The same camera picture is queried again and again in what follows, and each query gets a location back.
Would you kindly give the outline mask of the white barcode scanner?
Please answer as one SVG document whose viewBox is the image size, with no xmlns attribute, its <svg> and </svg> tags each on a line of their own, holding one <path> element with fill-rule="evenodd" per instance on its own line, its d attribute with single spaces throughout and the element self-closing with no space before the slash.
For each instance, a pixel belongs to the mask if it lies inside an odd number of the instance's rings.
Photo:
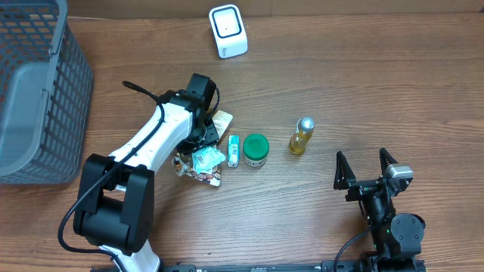
<svg viewBox="0 0 484 272">
<path fill-rule="evenodd" d="M 209 21 L 221 59 L 247 53 L 248 38 L 240 10 L 236 5 L 222 5 L 211 9 Z"/>
</svg>

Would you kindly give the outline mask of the yellow oil glass bottle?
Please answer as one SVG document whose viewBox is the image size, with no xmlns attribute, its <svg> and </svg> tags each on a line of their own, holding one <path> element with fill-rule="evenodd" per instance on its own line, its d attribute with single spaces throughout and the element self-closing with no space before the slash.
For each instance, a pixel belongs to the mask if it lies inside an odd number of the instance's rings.
<svg viewBox="0 0 484 272">
<path fill-rule="evenodd" d="M 296 155 L 303 155 L 312 137 L 315 121 L 310 116 L 302 117 L 296 124 L 295 132 L 290 139 L 289 151 Z"/>
</svg>

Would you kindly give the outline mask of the small green sachet pack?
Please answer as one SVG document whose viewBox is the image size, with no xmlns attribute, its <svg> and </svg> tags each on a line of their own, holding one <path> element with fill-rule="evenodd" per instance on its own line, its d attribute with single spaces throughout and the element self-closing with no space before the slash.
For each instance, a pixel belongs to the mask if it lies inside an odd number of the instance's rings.
<svg viewBox="0 0 484 272">
<path fill-rule="evenodd" d="M 228 138 L 228 167 L 237 168 L 239 165 L 239 135 L 232 134 Z"/>
</svg>

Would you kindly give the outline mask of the grey plastic basket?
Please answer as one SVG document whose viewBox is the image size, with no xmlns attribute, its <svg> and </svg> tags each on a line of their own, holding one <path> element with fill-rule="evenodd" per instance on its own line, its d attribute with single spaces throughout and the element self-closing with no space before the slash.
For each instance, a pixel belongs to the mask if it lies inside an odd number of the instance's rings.
<svg viewBox="0 0 484 272">
<path fill-rule="evenodd" d="M 92 68 L 66 1 L 1 3 L 1 183 L 70 183 L 81 166 Z"/>
</svg>

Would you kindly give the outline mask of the green lid round jar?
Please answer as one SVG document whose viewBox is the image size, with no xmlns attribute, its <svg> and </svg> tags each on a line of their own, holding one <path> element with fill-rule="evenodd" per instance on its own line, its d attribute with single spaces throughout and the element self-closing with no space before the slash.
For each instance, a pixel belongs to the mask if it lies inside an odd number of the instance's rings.
<svg viewBox="0 0 484 272">
<path fill-rule="evenodd" d="M 254 168 L 261 167 L 268 157 L 268 139 L 262 134 L 250 134 L 244 140 L 242 151 L 247 165 Z"/>
</svg>

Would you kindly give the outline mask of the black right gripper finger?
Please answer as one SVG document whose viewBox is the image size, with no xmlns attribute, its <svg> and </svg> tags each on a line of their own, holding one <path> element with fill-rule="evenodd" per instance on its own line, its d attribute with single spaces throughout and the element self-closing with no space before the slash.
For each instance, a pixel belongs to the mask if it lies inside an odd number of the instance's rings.
<svg viewBox="0 0 484 272">
<path fill-rule="evenodd" d="M 356 182 L 356 177 L 342 151 L 337 152 L 337 168 L 334 177 L 335 190 L 347 190 Z"/>
<path fill-rule="evenodd" d="M 396 164 L 397 161 L 389 154 L 389 152 L 384 148 L 380 148 L 380 167 L 382 175 L 385 175 L 385 171 L 389 165 Z"/>
</svg>

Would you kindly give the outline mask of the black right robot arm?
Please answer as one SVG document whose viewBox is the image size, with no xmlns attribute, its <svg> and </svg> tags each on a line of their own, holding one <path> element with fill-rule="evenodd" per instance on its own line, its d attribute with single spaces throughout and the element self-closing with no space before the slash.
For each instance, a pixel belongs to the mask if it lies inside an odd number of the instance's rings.
<svg viewBox="0 0 484 272">
<path fill-rule="evenodd" d="M 415 214 L 399 214 L 392 203 L 392 198 L 404 192 L 412 182 L 411 167 L 397 162 L 382 148 L 380 176 L 358 181 L 341 151 L 336 154 L 336 160 L 334 189 L 345 190 L 346 201 L 360 205 L 377 255 L 383 260 L 404 260 L 419 255 L 426 227 L 424 219 Z"/>
</svg>

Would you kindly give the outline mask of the brown Pantree snack pouch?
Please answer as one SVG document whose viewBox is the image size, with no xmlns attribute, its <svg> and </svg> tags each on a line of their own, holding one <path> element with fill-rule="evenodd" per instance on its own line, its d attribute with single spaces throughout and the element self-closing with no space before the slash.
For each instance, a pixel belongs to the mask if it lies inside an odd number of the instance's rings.
<svg viewBox="0 0 484 272">
<path fill-rule="evenodd" d="M 213 117 L 213 122 L 216 127 L 216 131 L 219 133 L 219 137 L 222 136 L 231 123 L 233 116 L 230 113 L 226 113 L 221 110 L 217 110 Z M 172 165 L 175 167 L 175 173 L 181 177 L 187 175 L 195 180 L 201 181 L 205 184 L 218 187 L 221 182 L 221 163 L 213 168 L 209 173 L 196 173 L 193 167 L 192 154 L 184 155 L 176 153 L 172 158 Z"/>
</svg>

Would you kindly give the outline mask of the green wet wipes pack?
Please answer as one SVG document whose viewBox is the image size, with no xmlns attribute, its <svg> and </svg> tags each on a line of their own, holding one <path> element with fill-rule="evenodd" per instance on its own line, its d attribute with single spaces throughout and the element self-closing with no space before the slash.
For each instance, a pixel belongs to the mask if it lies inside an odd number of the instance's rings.
<svg viewBox="0 0 484 272">
<path fill-rule="evenodd" d="M 216 147 L 205 147 L 192 153 L 192 169 L 198 174 L 209 173 L 225 160 L 226 156 Z"/>
</svg>

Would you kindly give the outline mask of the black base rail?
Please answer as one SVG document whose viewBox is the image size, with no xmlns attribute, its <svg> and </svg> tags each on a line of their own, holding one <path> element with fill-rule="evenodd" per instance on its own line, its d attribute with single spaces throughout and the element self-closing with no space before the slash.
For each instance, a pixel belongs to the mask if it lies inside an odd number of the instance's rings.
<svg viewBox="0 0 484 272">
<path fill-rule="evenodd" d="M 371 270 L 371 266 L 364 266 L 360 261 L 338 261 L 338 272 L 359 272 L 359 271 L 417 271 L 427 272 L 424 261 L 417 260 L 412 268 L 412 262 L 403 261 L 380 261 L 380 266 L 375 265 Z M 104 267 L 92 267 L 91 272 L 116 272 L 120 271 L 115 265 Z M 228 266 L 213 266 L 213 267 L 196 267 L 193 264 L 179 264 L 179 265 L 162 265 L 158 270 L 162 272 L 333 272 L 334 261 L 325 260 L 320 264 L 279 264 L 279 265 L 228 265 Z"/>
</svg>

